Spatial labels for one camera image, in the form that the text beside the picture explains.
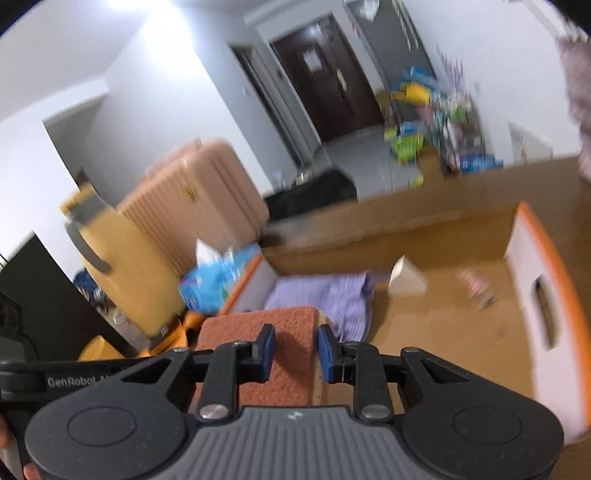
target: gray textured grip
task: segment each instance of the gray textured grip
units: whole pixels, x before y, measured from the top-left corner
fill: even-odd
[[[247,407],[204,427],[175,464],[152,480],[436,480],[393,430],[368,427],[345,407]]]

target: paper notice on door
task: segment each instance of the paper notice on door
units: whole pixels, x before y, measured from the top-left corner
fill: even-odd
[[[318,70],[322,70],[322,60],[318,56],[318,52],[316,49],[307,50],[303,53],[304,62],[306,62],[306,66],[310,73],[318,72]]]

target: blue gripper pad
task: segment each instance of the blue gripper pad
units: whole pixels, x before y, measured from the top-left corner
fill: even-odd
[[[271,367],[273,366],[273,356],[275,355],[275,330],[271,335],[267,335],[262,348],[262,367],[265,381],[271,376]]]
[[[335,360],[332,357],[329,340],[322,328],[318,329],[318,356],[320,357],[320,367],[322,368],[324,381],[327,383],[335,381]]]

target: purple striped cloth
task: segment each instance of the purple striped cloth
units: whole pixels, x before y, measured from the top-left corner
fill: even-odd
[[[312,306],[323,312],[339,342],[363,342],[371,327],[374,285],[369,272],[283,277],[265,310]]]

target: screw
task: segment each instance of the screw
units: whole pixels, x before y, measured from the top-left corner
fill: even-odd
[[[372,403],[361,409],[361,416],[368,420],[383,420],[390,415],[390,409],[386,405]]]
[[[199,409],[199,415],[203,420],[221,420],[229,413],[228,407],[219,403],[210,403]]]

